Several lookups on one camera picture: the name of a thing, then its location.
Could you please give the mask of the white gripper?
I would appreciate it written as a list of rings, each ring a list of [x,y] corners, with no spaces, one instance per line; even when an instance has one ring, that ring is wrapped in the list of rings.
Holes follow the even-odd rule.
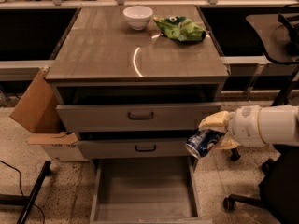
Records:
[[[232,117],[228,111],[217,112],[204,118],[198,128],[200,131],[213,130],[220,133],[226,133],[228,128],[229,133],[220,139],[215,146],[216,149],[233,149],[240,145],[260,147],[262,145],[258,127],[260,110],[258,105],[241,106]]]

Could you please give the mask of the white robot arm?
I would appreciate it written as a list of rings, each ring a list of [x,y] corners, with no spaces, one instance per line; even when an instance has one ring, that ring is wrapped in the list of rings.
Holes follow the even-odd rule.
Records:
[[[265,145],[299,146],[299,107],[279,105],[240,106],[233,112],[221,111],[204,118],[199,130],[224,133],[219,148]]]

